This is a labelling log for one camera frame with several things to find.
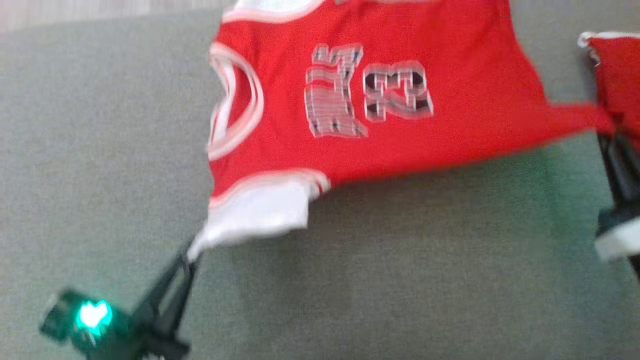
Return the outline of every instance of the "gray tablecloth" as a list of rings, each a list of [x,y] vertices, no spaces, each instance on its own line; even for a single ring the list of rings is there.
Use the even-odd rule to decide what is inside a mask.
[[[513,10],[554,101],[593,96],[580,32],[640,25],[635,0]],[[72,285],[129,308],[199,230],[219,17],[3,39],[3,359],[79,358],[37,334],[49,294]],[[308,231],[209,252],[182,335],[192,359],[637,359],[640,289],[593,250],[610,204],[593,134],[347,186],[313,203]]]

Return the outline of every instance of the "red fabric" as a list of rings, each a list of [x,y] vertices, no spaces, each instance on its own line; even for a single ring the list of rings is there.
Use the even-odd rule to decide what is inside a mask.
[[[596,66],[598,100],[640,151],[640,35],[589,39]]]
[[[216,42],[255,69],[265,106],[250,135],[212,159],[214,198],[261,172],[314,169],[335,186],[481,161],[590,129],[612,131],[597,106],[547,102],[516,40],[509,0],[331,0],[289,22],[224,22]],[[355,119],[366,127],[366,136],[312,134],[304,94],[319,44],[330,49],[362,45],[364,55],[349,88]],[[403,61],[424,67],[433,115],[408,120],[388,113],[386,121],[367,120],[364,69]],[[250,96],[247,89],[240,93]],[[402,97],[403,90],[395,95]]]

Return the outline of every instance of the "led light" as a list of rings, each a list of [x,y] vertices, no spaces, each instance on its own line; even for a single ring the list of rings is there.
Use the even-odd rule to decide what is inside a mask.
[[[87,301],[81,307],[77,316],[77,325],[80,329],[88,329],[95,335],[101,335],[101,328],[111,323],[111,306],[100,300],[97,304]]]

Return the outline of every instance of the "red garment with white trim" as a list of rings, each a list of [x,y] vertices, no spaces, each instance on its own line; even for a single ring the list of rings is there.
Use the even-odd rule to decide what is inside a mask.
[[[212,206],[285,179],[317,194],[612,131],[596,106],[547,102],[509,0],[236,8],[210,59],[228,91],[212,120]]]
[[[640,151],[640,33],[584,33],[592,48],[598,100]]]

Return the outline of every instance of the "wooden floor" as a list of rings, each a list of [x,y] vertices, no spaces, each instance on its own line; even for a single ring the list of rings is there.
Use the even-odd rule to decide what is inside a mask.
[[[234,2],[234,0],[0,0],[0,33],[55,22],[220,8]]]

